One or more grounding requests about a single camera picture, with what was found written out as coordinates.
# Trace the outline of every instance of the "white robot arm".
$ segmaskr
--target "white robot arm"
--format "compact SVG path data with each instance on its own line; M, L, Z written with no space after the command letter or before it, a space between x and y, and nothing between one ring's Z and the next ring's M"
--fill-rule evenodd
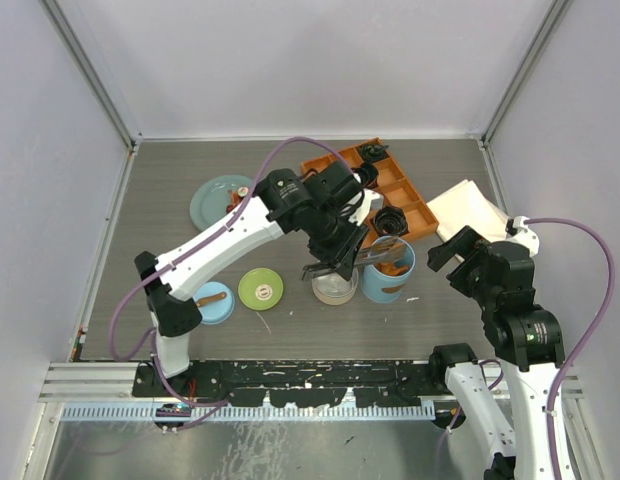
M554 480L547 415L556 421L563 480L572 480L561 402L556 411L546 412L550 386L565 360L561 328L552 313L534 303L530 257L539 241L525 220L508 222L510 238L505 241L490 243L465 227L428 252L428 266L434 271L455 255L464 259L447 278L481 307L486 338L508 383L515 428L488 392L467 344L435 347L430 368L435 383L457 397L482 446L485 480Z
M319 264L306 267L310 276L336 271L349 279L368 232L363 221L382 201L340 162L305 179L289 169L274 170L257 185L240 218L221 237L178 265L174 266L177 258L228 225L236 210L168 253L137 256L135 264L142 278L173 266L146 286L165 377L178 375L189 366L190 332L201 322L192 296L215 274L260 245L301 229L310 237L310 253L319 260Z

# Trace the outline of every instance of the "orange tray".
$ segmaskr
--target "orange tray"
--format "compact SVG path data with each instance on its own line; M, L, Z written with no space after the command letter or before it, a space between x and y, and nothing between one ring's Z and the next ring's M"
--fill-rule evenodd
M367 142L339 150L339 153L351 168L356 168L363 163L363 159L361 155L359 155L357 148L371 143L377 145L383 144L379 138L374 138ZM379 177L377 178L378 187L375 188L374 191L384 196L384 205L392 205L403 210L406 220L408 221L408 233L401 238L406 242L412 242L433 234L439 227L439 221L430 211L425 200L389 149L386 150L386 155L387 158L379 160L374 164L377 170L379 170ZM334 155L325 155L303 162L301 164L301 173L305 174L312 168L320 172L336 161L337 158ZM365 221L368 227L370 227L370 233L368 233L368 236L363 242L364 247L372 245L372 243L379 238L379 235L372 227L372 219L375 214L376 212L370 212L370 215L368 215Z

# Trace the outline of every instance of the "metal floor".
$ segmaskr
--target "metal floor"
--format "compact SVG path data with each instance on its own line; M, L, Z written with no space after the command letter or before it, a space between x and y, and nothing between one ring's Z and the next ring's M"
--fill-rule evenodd
M448 435L428 421L204 423L164 436L147 423L65 423L45 479L477 480L484 469L468 424Z
M343 148L360 141L331 142ZM493 199L483 157L473 140L403 140L387 142L412 182L430 200L459 181L474 180ZM170 142L142 144L132 169L121 215L96 298L82 359L108 359L107 331L118 301L139 279L134 257L148 250L171 250L198 231L188 209L196 190L222 174L253 175L275 142ZM271 168L290 167L323 151L293 145ZM193 358L225 359L425 359L442 343L468 342L480 357L491 355L484 338L479 308L448 286L445 272L426 267L427 250L440 243L436 235L413 244L417 268L402 297L390 305L369 301L360 291L340 307L320 303L309 283L299 280L310 263L303 233L291 233L259 247L215 280L236 292L241 276L255 267L269 267L284 280L282 301L262 312L269 328L237 299L224 323L202 326L191 335ZM407 302L411 297L418 300ZM124 311L117 347L129 351L151 325L143 296ZM148 358L142 350L139 358Z

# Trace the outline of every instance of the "gray table surface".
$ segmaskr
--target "gray table surface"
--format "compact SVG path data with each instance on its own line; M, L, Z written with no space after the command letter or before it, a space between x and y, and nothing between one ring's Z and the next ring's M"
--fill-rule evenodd
M357 141L330 142L343 148ZM467 178L493 199L488 175L472 140L401 140L387 142L426 200ZM89 324L82 359L107 359L108 323L114 308L139 278L134 257L143 250L160 254L184 243L198 231L188 209L206 181L223 174L253 175L275 142L144 143L135 160L121 215ZM294 145L271 168L298 169L300 162L322 155L317 147ZM312 262L307 237L291 233L249 253L214 280L235 292L244 273L269 267L284 280L281 302L261 313L263 321L237 298L224 323L201 326L191 335L192 358L229 359L425 359L439 344L468 342L480 357L491 356L479 308L453 290L446 272L426 267L436 235L414 242L417 268L398 301L380 305L360 289L346 305L320 303L310 283L299 276ZM151 325L142 295L130 302L117 329L117 348L129 351ZM147 358L147 348L138 357Z

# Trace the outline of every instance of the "purple cable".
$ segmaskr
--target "purple cable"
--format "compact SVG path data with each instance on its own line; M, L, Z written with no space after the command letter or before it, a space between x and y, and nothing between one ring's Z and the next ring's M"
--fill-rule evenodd
M434 451L434 472L435 478L441 478L441 450L443 450L444 440L448 438L448 431L444 430Z
M117 308L115 308L114 313L112 314L112 319L110 320L110 328L108 330L108 344L109 344L109 349L110 349L110 356L112 356L112 358L114 360L116 360L117 362L128 362L130 361L138 352L139 350L141 350L141 347L143 346L143 344L145 343L146 339L148 338L148 336L150 335L150 332L152 331L152 329L148 329L146 330L146 332L143 334L143 336L141 337L141 339L139 340L139 342L137 343L137 345L132 349L132 351L127 354L127 355L119 355L116 351L115 348L115 342L114 342L114 337L115 337L115 329L117 327L117 322L119 321L119 317L121 315L121 312L123 311L123 309L125 308L125 306L128 304L128 302L132 299L132 297L134 297L137 292L139 290L141 290L142 288L144 288L145 286L147 286L149 283L151 283L152 281L156 280L157 278L159 278L161 275L163 275L164 273L166 273L167 271L169 271L171 268L176 267L177 265L179 265L181 262L183 262L184 260L186 260L187 258L190 258L192 255L194 255L195 253L197 253L199 250L201 250L202 248L204 248L205 246L209 245L210 243L212 243L214 240L216 240L217 238L219 238L221 235L223 235L240 217L241 214L245 211L245 209L248 207L248 203L250 202L250 200L252 199L252 195L254 194L254 190L257 187L257 184L259 183L259 181L261 180L261 177L263 177L263 174L266 170L266 168L268 168L268 165L270 164L270 162L272 161L272 159L287 145L290 145L291 143L296 143L296 142L305 142L305 143L311 143L313 145L316 145L318 147L323 148L324 150L327 150L328 152L330 152L332 155L334 155L335 157L337 157L338 160L340 160L341 162L343 162L343 164L348 167L348 170L350 170L350 166L348 165L348 163L345 161L345 159L341 156L341 154L336 151L334 148L332 148L329 145L326 145L323 142L320 142L318 140L315 140L313 138L309 138L309 137L292 137L292 138L288 138L287 140L284 140L282 142L280 142L266 157L266 159L263 161L263 163L261 164L261 167L259 168L259 170L257 171L257 174L254 177L254 180L252 182L252 185L250 185L250 188L248 189L248 194L246 195L246 199L241 202L239 204L239 208L236 210L236 213L232 216L232 218L230 219L230 221L224 226L221 227L219 230L217 230L216 232L214 232L212 235L210 235L209 237L205 238L204 240L202 240L199 244L195 245L194 247L192 247L190 250L184 252L183 254L181 254L179 257L177 257L173 262L172 265L166 265L165 267L163 267L162 269L156 271L155 273L153 273L152 275L146 277L145 279L143 279L143 281L141 281L139 284L137 284L132 290L130 290L119 302L119 304L117 305Z
M608 263L608 286L606 288L606 294L603 298L603 302L601 303L601 307L597 312L597 315L594 317L594 320L587 328L577 346L574 347L574 350L568 355L566 361L559 369L557 376L552 382L552 386L550 387L550 393L548 393L548 404L546 406L546 412L548 414L546 422L548 424L548 443L550 444L550 459L552 461L552 470L554 471L555 480L561 480L561 465L559 464L559 452L554 424L554 417L552 416L552 412L554 412L555 402L557 400L557 394L559 393L559 388L561 387L561 382L566 378L568 374L568 369L574 363L575 359L579 356L586 343L590 340L590 337L594 334L596 329L599 327L603 316L608 310L608 306L610 305L610 300L612 299L612 293L614 292L614 286L616 282L616 268L614 265L614 258L612 256L612 252L610 251L610 247L606 241L595 232L592 228L584 225L583 223L576 222L574 220L567 220L564 218L535 218L528 220L526 224L535 225L539 223L556 223L561 225L569 225L571 227L578 228L586 232L592 238L596 240L601 249L603 250L604 255L606 256L606 262Z
M190 405L191 407L223 407L224 405L228 404L227 400L221 400L221 401L212 402L212 403L198 403L198 402L193 402L191 400L188 400L188 399L182 397L181 395L179 395L174 390L174 388L172 388L172 385L170 385L168 383L168 379L166 378L166 376L163 373L163 368L161 368L161 360L159 359L159 354L157 353L157 331L155 329L153 329L153 331L152 331L152 338L150 339L150 348L152 349L152 360L154 362L155 370L157 371L157 374L159 375L159 378L161 379L161 383L163 383L164 388L174 398L176 398L177 400L179 400L182 403Z
M499 360L496 360L494 358L490 358L488 360L482 360L481 362L479 362L479 366L481 367L481 373L483 373L483 379L484 380L486 379L486 374L483 371L483 367L484 367L484 365L487 365L488 363L493 363L495 365L501 366L501 364L499 363ZM501 370L501 372L499 372L499 376L488 387L488 390L492 390L493 388L495 388L497 385L499 385L501 383L502 380L503 380L503 370ZM454 425L457 423L457 420L459 419L459 416L461 415L461 412L462 412L461 407L457 408L457 411L455 412L454 416L452 417L452 420L450 420L450 425L448 425L448 428L446 430L452 431L452 427L454 427Z

